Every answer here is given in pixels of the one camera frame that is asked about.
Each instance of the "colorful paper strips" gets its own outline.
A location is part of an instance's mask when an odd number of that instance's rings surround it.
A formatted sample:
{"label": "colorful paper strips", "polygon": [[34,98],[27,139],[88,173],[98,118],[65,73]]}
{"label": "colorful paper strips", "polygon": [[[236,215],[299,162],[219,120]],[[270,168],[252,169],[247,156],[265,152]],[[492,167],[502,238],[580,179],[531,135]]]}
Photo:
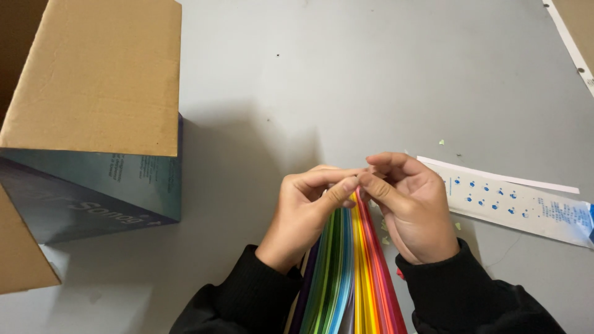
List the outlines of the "colorful paper strips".
{"label": "colorful paper strips", "polygon": [[337,209],[307,256],[290,334],[405,334],[386,258],[359,191]]}

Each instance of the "gray table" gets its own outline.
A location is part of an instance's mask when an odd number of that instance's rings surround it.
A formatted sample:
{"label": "gray table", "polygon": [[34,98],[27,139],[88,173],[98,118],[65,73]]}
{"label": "gray table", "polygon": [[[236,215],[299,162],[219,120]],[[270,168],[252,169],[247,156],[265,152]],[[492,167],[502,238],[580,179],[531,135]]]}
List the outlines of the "gray table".
{"label": "gray table", "polygon": [[[167,332],[259,242],[282,176],[318,163],[406,149],[594,201],[594,99],[540,0],[183,6],[184,221],[44,248],[64,284],[1,296],[0,333]],[[492,277],[522,284],[568,333],[591,331],[588,249],[453,220]]]}

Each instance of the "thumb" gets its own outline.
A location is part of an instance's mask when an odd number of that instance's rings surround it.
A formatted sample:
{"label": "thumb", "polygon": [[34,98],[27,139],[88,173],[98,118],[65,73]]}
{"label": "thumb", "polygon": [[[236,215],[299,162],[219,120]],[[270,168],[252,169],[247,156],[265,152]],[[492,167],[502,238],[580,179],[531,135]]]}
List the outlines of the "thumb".
{"label": "thumb", "polygon": [[322,197],[313,202],[313,204],[325,215],[329,215],[332,211],[341,207],[342,203],[349,198],[358,186],[359,180],[357,177],[345,178],[328,189]]}
{"label": "thumb", "polygon": [[373,198],[382,202],[392,212],[407,213],[413,209],[412,200],[372,173],[363,172],[357,175],[361,187]]}

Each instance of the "black sweater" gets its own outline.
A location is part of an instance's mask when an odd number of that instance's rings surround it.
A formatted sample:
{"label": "black sweater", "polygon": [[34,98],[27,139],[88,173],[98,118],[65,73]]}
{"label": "black sweater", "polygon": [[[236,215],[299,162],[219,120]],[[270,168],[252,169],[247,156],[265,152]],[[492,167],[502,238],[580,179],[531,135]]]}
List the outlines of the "black sweater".
{"label": "black sweater", "polygon": [[[438,263],[396,264],[415,303],[419,334],[564,333],[551,315],[520,285],[494,281],[462,239],[460,253]],[[260,262],[256,246],[245,247],[229,277],[202,287],[179,315],[170,334],[282,333],[301,287],[293,268],[282,275]]]}

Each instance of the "hand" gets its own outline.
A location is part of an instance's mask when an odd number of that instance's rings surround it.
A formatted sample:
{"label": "hand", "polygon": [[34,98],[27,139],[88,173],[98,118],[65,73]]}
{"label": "hand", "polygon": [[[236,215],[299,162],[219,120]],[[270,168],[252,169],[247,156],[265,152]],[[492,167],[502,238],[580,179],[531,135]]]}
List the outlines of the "hand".
{"label": "hand", "polygon": [[272,269],[287,273],[315,244],[330,214],[342,204],[355,205],[348,198],[359,185],[355,175],[362,171],[320,165],[302,174],[287,175],[256,257]]}
{"label": "hand", "polygon": [[404,153],[384,152],[368,156],[367,162],[369,171],[358,175],[359,183],[379,205],[402,257],[424,264],[456,255],[460,247],[441,177]]}

